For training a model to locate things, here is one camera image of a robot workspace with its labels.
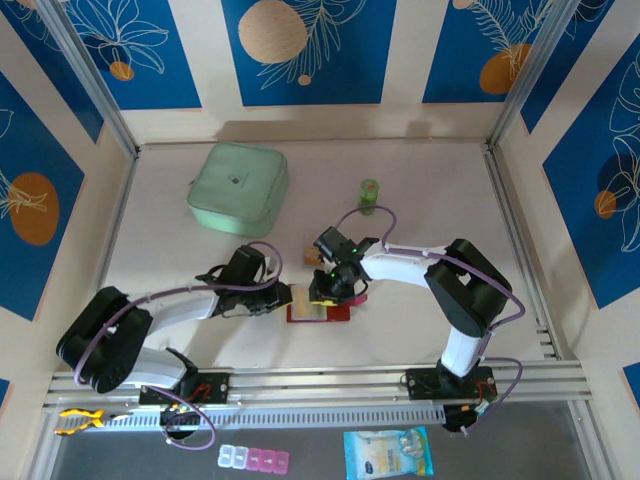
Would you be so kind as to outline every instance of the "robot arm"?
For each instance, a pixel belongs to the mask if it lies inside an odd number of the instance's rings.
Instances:
[[[264,255],[243,245],[227,265],[214,267],[196,277],[211,287],[208,296],[165,308],[155,318],[144,309],[129,309],[90,352],[82,367],[82,378],[98,393],[109,392],[121,385],[152,385],[189,396],[198,376],[195,365],[174,350],[143,347],[145,338],[184,321],[223,315],[237,305],[246,307],[250,315],[262,315],[291,303],[291,290],[284,283],[272,281],[267,282],[271,284],[265,284],[265,288],[261,287],[267,269]],[[252,288],[240,291],[233,287]],[[58,356],[75,369],[98,332],[128,304],[127,295],[115,287],[98,291],[60,339],[56,347]]]
[[[503,310],[507,298],[483,280],[471,276],[450,262],[429,257],[446,253],[462,260],[508,290],[511,286],[489,261],[468,241],[456,240],[449,247],[434,249],[382,245],[375,238],[359,244],[345,238],[333,227],[314,243],[321,255],[335,264],[329,273],[314,272],[309,289],[312,302],[339,305],[355,295],[358,281],[395,280],[430,289],[451,324],[447,346],[439,365],[458,379],[467,378],[478,363],[478,353],[494,318]]]

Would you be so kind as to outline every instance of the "mint green container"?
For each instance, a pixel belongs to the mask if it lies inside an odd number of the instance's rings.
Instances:
[[[289,184],[280,152],[236,143],[213,147],[187,201],[201,225],[247,237],[273,227]]]

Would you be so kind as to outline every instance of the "white table surface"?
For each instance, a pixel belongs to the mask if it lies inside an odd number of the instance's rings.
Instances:
[[[466,238],[526,300],[479,145],[377,140],[265,146],[289,161],[289,190],[264,239],[283,255],[284,282],[311,280],[312,270],[302,265],[305,240],[356,206],[360,181],[371,177],[380,183],[379,203],[398,215],[392,243],[433,247]],[[209,148],[141,153],[105,285],[135,298],[195,283],[195,275],[226,263],[249,240],[202,227],[189,210],[189,183]],[[357,243],[381,236],[389,221],[382,211],[356,214],[341,231]],[[153,314],[168,303],[147,308]],[[503,315],[515,310],[508,304]],[[146,345],[181,350],[203,368],[373,366],[435,362],[448,335],[449,323],[428,290],[388,281],[369,288],[369,300],[352,310],[349,322],[292,325],[282,309],[254,318],[187,322],[157,332]],[[533,315],[500,328],[487,355],[542,360]]]

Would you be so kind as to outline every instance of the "snack package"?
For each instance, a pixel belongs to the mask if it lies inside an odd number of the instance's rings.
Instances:
[[[424,427],[382,432],[345,432],[347,480],[433,475]]]

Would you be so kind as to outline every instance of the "floral wall art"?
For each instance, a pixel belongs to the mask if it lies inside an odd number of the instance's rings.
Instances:
[[[615,0],[582,0],[520,113],[532,132]]]
[[[395,0],[222,0],[244,106],[380,103]]]
[[[85,131],[96,142],[104,120],[45,27],[32,0],[0,0],[7,18]]]
[[[0,307],[35,318],[83,179],[0,74]]]
[[[612,1],[583,0],[578,7],[555,63],[539,83],[538,99],[525,107],[531,123],[555,95]],[[423,102],[503,101],[553,5],[554,0],[450,0]]]
[[[167,0],[63,5],[122,110],[201,106]]]
[[[544,169],[598,306],[640,287],[640,36]]]

